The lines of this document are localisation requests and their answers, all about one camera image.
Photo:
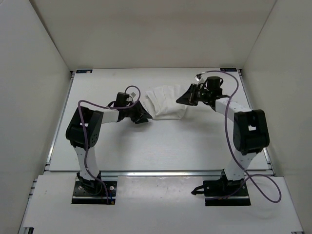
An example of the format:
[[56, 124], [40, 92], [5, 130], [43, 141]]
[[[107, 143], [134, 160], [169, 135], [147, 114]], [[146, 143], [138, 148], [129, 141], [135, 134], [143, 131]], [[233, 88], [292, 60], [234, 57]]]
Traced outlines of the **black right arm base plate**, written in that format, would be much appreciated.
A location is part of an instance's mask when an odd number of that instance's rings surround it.
[[246, 184], [228, 185], [224, 180], [204, 180], [206, 207], [251, 206]]

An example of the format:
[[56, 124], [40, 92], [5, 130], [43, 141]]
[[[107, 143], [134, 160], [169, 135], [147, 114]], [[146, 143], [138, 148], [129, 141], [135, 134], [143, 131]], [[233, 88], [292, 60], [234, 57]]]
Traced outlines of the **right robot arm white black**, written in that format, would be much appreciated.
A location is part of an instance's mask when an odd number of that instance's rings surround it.
[[232, 161], [223, 169], [218, 184], [219, 191], [230, 195], [244, 180], [245, 170], [254, 157], [270, 143], [265, 113], [252, 110], [223, 94], [223, 79], [207, 77], [205, 81], [191, 84], [176, 103], [197, 106], [199, 102], [224, 115], [226, 140]]

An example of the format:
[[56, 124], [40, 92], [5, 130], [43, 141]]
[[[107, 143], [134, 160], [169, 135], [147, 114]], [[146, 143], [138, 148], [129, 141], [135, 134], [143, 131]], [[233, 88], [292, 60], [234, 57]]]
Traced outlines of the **white pleated skirt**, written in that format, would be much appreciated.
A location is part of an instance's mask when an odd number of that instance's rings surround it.
[[181, 85], [163, 85], [145, 92], [143, 107], [154, 120], [180, 120], [186, 113], [187, 106], [176, 100], [186, 92]]

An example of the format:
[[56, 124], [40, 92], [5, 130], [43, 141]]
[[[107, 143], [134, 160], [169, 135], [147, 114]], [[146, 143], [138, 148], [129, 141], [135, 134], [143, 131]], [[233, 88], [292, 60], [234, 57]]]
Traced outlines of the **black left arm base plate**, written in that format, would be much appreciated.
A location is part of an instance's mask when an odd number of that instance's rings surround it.
[[117, 195], [117, 180], [104, 181], [107, 192], [103, 188], [102, 183], [97, 183], [95, 188], [84, 185], [78, 179], [75, 180], [75, 185], [72, 193], [72, 204], [83, 205], [115, 205]]

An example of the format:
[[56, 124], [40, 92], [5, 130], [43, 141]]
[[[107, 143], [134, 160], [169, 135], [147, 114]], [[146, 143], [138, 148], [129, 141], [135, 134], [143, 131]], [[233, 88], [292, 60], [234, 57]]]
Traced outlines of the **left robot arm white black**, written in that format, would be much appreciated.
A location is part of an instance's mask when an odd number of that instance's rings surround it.
[[107, 185], [101, 179], [95, 156], [101, 126], [129, 118], [135, 124], [148, 122], [152, 116], [139, 100], [133, 101], [130, 94], [119, 92], [116, 100], [103, 107], [103, 111], [91, 110], [78, 102], [78, 107], [66, 129], [65, 137], [74, 148], [80, 167], [77, 177], [81, 186], [90, 195], [106, 195]]

